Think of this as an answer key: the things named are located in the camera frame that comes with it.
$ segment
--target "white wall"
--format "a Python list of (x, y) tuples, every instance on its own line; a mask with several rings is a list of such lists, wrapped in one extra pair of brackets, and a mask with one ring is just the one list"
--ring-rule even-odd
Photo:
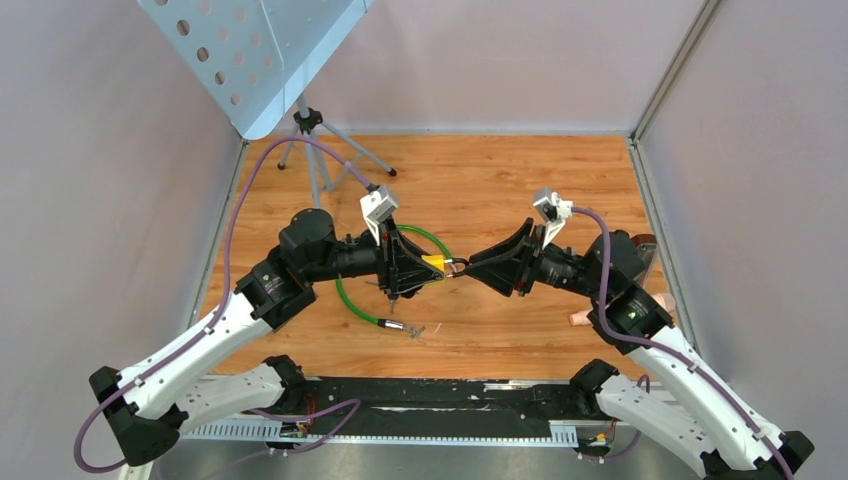
[(0, 477), (91, 478), (88, 376), (188, 324), (240, 142), (134, 1), (0, 2), (0, 52)]
[(644, 142), (704, 356), (844, 478), (848, 2), (725, 2)]
[(307, 93), (345, 128), (629, 130), (700, 5), (377, 0)]

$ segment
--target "yellow object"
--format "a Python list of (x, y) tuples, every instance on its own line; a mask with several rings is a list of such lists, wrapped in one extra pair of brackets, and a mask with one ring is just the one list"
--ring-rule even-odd
[(442, 272), (442, 279), (439, 282), (445, 281), (445, 256), (444, 255), (421, 255), (421, 260), (429, 263), (433, 268)]

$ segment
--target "black mounting bracket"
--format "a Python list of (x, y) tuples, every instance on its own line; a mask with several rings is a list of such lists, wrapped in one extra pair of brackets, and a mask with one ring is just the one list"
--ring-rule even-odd
[(571, 377), (568, 383), (574, 386), (577, 392), (575, 400), (581, 412), (586, 416), (604, 414), (596, 395), (601, 392), (601, 385), (616, 375), (619, 375), (617, 368), (596, 358)]
[[(106, 401), (118, 391), (121, 375), (118, 370), (103, 367), (88, 379), (97, 401)], [(135, 414), (138, 406), (127, 404), (123, 397), (106, 407), (103, 415), (121, 447), (127, 465), (137, 467), (162, 456), (180, 438), (179, 428), (188, 414), (173, 405), (157, 420), (148, 420)]]
[(277, 372), (280, 385), (283, 386), (283, 395), (274, 404), (275, 411), (281, 414), (294, 412), (306, 393), (306, 377), (303, 376), (300, 365), (294, 363), (288, 355), (268, 357), (263, 363)]
[[(810, 458), (815, 447), (813, 443), (801, 432), (784, 432), (780, 435), (780, 440), (783, 442), (779, 447), (780, 454), (789, 465), (792, 473), (796, 473), (801, 465)], [(721, 455), (717, 451), (710, 453), (704, 452), (701, 454), (701, 460), (704, 461), (704, 467), (707, 471), (705, 480), (785, 480), (783, 470), (777, 463), (775, 457), (771, 457), (768, 461), (762, 458), (757, 459), (754, 465), (756, 470), (731, 470), (727, 463), (722, 460)]]
[(318, 110), (309, 109), (309, 116), (303, 118), (299, 111), (294, 112), (294, 121), (300, 127), (300, 133), (309, 135), (315, 127), (324, 123), (324, 117)]
[(544, 227), (534, 227), (533, 219), (528, 217), (509, 238), (472, 255), (465, 275), (505, 297), (513, 290), (519, 296), (530, 293), (541, 265), (542, 236)]

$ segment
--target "green cable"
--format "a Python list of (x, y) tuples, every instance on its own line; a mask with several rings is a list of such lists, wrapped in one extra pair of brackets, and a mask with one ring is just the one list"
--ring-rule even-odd
[[(445, 256), (446, 260), (449, 259), (449, 258), (453, 258), (450, 254), (450, 251), (448, 250), (448, 247), (446, 247), (445, 244), (441, 242), (441, 240), (436, 238), (435, 235), (428, 232), (427, 230), (424, 230), (424, 229), (421, 229), (421, 228), (418, 228), (418, 227), (413, 227), (412, 225), (398, 225), (397, 227), (398, 227), (398, 230), (405, 230), (407, 232), (417, 233), (417, 234), (421, 235), (422, 237), (426, 238), (427, 240), (430, 240), (431, 242), (433, 242), (433, 244), (435, 244), (436, 247), (442, 252), (442, 255)], [(339, 292), (339, 297), (342, 299), (342, 302), (344, 302), (344, 304), (348, 308), (348, 310), (350, 310), (357, 317), (365, 320), (368, 323), (373, 323), (374, 325), (378, 324), (380, 319), (378, 319), (376, 317), (372, 317), (371, 315), (368, 315), (367, 313), (363, 312), (362, 310), (359, 309), (359, 307), (357, 307), (350, 300), (350, 298), (347, 296), (347, 292), (345, 292), (345, 290), (344, 290), (344, 285), (342, 285), (342, 279), (341, 278), (336, 279), (336, 291)]]

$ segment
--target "cable clip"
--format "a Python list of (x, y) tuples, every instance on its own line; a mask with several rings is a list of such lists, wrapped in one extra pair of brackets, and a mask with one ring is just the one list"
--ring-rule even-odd
[(692, 364), (686, 367), (686, 370), (689, 370), (689, 373), (695, 373), (695, 370), (701, 368), (701, 357), (696, 357), (694, 360), (690, 358), (689, 360), (692, 361)]
[(762, 440), (763, 438), (767, 437), (768, 434), (768, 427), (760, 427), (760, 431), (754, 433), (754, 438), (756, 438), (757, 440)]

